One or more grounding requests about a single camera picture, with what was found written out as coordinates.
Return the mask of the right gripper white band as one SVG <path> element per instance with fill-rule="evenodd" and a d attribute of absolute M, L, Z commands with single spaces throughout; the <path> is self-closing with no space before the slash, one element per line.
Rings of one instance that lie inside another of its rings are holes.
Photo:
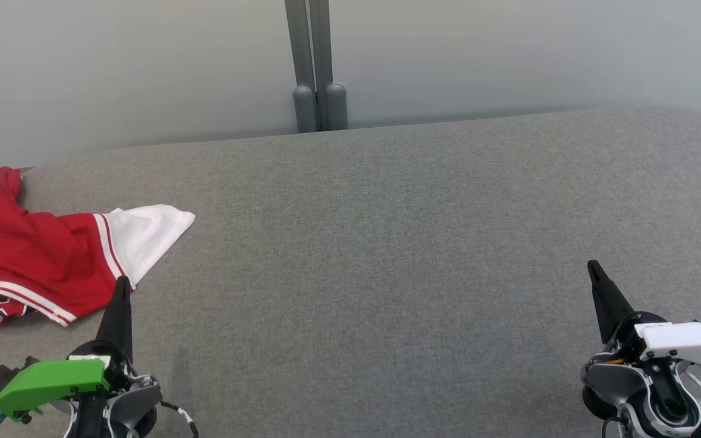
<path fill-rule="evenodd" d="M 701 322 L 670 322 L 649 311 L 634 313 L 598 261 L 589 260 L 587 271 L 601 342 L 608 353 L 627 363 L 670 358 L 701 365 Z"/>

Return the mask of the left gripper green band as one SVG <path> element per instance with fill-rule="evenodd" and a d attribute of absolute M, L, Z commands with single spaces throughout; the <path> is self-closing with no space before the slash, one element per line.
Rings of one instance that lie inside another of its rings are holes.
<path fill-rule="evenodd" d="M 0 390 L 0 413 L 19 418 L 41 406 L 81 395 L 109 397 L 130 385 L 133 321 L 127 276 L 117 278 L 95 341 L 76 347 L 65 360 L 36 361 Z"/>

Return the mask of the red and white basketball jersey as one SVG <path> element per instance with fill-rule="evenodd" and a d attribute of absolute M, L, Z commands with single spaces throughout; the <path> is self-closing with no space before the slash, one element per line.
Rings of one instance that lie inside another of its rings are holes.
<path fill-rule="evenodd" d="M 102 310 L 125 276 L 136 289 L 195 214 L 156 204 L 56 216 L 20 207 L 20 170 L 0 167 L 0 325 L 39 313 L 66 327 Z"/>

